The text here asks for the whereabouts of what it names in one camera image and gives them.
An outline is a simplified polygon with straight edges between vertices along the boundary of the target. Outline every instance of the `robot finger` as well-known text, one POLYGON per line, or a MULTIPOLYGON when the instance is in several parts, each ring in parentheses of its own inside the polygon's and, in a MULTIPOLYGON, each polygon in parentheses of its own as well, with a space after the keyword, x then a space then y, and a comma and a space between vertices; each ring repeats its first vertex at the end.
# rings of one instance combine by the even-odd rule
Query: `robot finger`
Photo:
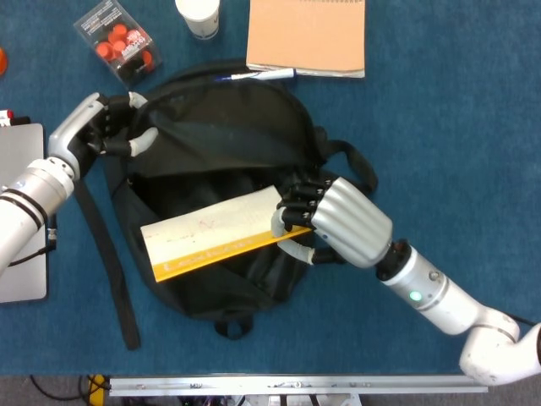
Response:
POLYGON ((281 215, 282 221, 286 224, 286 229, 291 230, 291 226, 303 226, 312 228, 312 214, 310 211, 286 209, 281 215))
POLYGON ((317 188, 321 188, 321 189, 329 189, 330 186, 332 185, 332 180, 330 179, 318 179, 318 180, 314 180, 314 179, 308 179, 306 181, 303 182, 303 184, 305 185, 308 185, 308 186, 315 186, 317 188))
POLYGON ((278 203, 277 209, 281 207, 300 211, 313 211, 317 207, 317 202, 316 200, 282 200, 278 203))
POLYGON ((325 194, 325 188, 309 184, 295 184, 290 192, 292 198, 319 200, 325 194))

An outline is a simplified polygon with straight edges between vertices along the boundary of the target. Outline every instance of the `white cup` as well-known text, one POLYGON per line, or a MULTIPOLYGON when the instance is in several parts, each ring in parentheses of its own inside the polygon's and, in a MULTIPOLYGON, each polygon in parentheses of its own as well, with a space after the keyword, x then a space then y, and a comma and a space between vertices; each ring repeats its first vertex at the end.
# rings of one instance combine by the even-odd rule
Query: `white cup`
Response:
POLYGON ((196 38, 209 40, 216 35, 220 23, 220 0, 175 0, 175 4, 196 38))

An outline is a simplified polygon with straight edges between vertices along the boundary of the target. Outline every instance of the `gray floor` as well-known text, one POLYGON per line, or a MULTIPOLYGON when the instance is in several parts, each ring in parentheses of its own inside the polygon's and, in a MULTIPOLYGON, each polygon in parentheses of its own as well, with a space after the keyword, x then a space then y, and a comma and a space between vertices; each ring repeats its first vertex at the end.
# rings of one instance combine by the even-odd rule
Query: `gray floor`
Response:
MULTIPOLYGON (((72 396, 77 393, 77 377, 38 376, 36 380, 50 393, 72 396)), ((541 376, 513 385, 497 387, 485 394, 468 395, 378 395, 362 397, 363 406, 539 406, 541 405, 541 376)), ((57 402, 44 398, 33 387, 28 377, 0 377, 0 405, 2 406, 65 406, 84 404, 82 401, 57 402)), ((119 399, 109 398, 106 405, 117 406, 119 399)), ((156 406, 179 405, 174 398, 149 399, 156 406)))

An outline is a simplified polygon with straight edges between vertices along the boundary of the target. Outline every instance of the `black cable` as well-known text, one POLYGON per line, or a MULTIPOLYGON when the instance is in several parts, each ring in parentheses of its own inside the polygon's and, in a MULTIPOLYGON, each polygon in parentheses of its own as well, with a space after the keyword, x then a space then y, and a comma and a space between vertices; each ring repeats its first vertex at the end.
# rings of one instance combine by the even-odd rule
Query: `black cable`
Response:
POLYGON ((30 375, 30 381, 32 382, 32 384, 34 384, 34 386, 36 387, 36 389, 45 397, 47 398, 50 398, 52 400, 57 400, 58 402, 70 402, 72 400, 80 400, 81 399, 81 396, 80 395, 77 395, 77 396, 67 396, 67 397, 62 397, 62 396, 57 396, 57 395, 53 395, 47 391, 45 391, 42 387, 40 387, 36 381, 36 379, 34 378, 33 375, 30 375))
POLYGON ((511 319, 513 319, 514 321, 516 321, 517 323, 522 323, 522 324, 525 324, 527 326, 536 326, 538 323, 534 323, 533 321, 530 321, 528 319, 525 319, 523 317, 520 317, 519 315, 513 315, 512 313, 506 313, 506 312, 502 312, 504 315, 508 315, 511 319))
POLYGON ((92 382, 92 385, 94 385, 95 387, 99 387, 100 389, 103 389, 105 391, 110 391, 111 390, 111 384, 109 383, 109 381, 106 379, 106 377, 103 377, 104 379, 104 382, 103 383, 98 383, 94 380, 94 376, 90 376, 90 375, 87 375, 86 376, 88 378, 88 380, 90 382, 92 382))
POLYGON ((36 387, 36 389, 43 395, 45 396, 46 398, 50 398, 52 400, 57 400, 58 402, 71 402, 71 401, 74 401, 74 400, 83 400, 84 402, 86 402, 87 405, 90 405, 92 406, 92 404, 90 403, 90 395, 94 392, 97 392, 100 390, 99 387, 97 387, 96 389, 94 389, 93 391, 91 391, 89 389, 89 391, 87 393, 84 393, 82 390, 81 390, 81 383, 83 381, 83 376, 80 376, 78 381, 77 381, 77 391, 79 392, 79 395, 77 396, 66 396, 66 397, 63 397, 63 396, 57 396, 57 395, 53 395, 52 393, 49 393, 47 392, 45 389, 43 389, 36 381, 36 378, 33 376, 33 375, 30 375, 30 381, 32 382, 32 384, 34 385, 34 387, 36 387))
POLYGON ((30 261, 33 258, 36 258, 38 255, 43 255, 48 252, 54 251, 57 248, 57 216, 53 214, 49 217, 49 224, 47 225, 47 230, 49 232, 47 245, 40 250, 37 250, 34 254, 30 254, 25 258, 11 262, 8 266, 20 265, 26 261, 30 261))
POLYGON ((39 255, 46 254, 47 252, 51 252, 53 250, 54 250, 54 248, 52 248, 50 246, 43 247, 43 248, 37 250, 34 254, 30 254, 30 255, 26 256, 25 258, 21 258, 20 260, 16 260, 16 261, 11 262, 8 266, 20 265, 23 262, 30 261, 32 258, 36 258, 39 255))

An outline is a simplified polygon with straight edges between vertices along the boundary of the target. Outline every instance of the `pen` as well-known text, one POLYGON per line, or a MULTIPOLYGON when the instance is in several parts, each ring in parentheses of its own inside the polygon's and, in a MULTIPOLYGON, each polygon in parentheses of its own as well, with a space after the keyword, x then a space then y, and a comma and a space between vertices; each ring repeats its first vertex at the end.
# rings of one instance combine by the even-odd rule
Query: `pen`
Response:
POLYGON ((4 120, 6 118, 13 118, 14 112, 12 110, 0 110, 0 120, 4 120))
POLYGON ((30 117, 2 118, 0 127, 13 127, 14 125, 30 124, 30 117))
POLYGON ((225 80, 242 80, 242 79, 257 79, 257 80, 277 80, 277 79, 291 79, 297 75, 297 72, 293 68, 269 70, 265 72, 252 72, 249 74, 232 74, 231 76, 223 76, 216 79, 216 82, 222 82, 225 80))

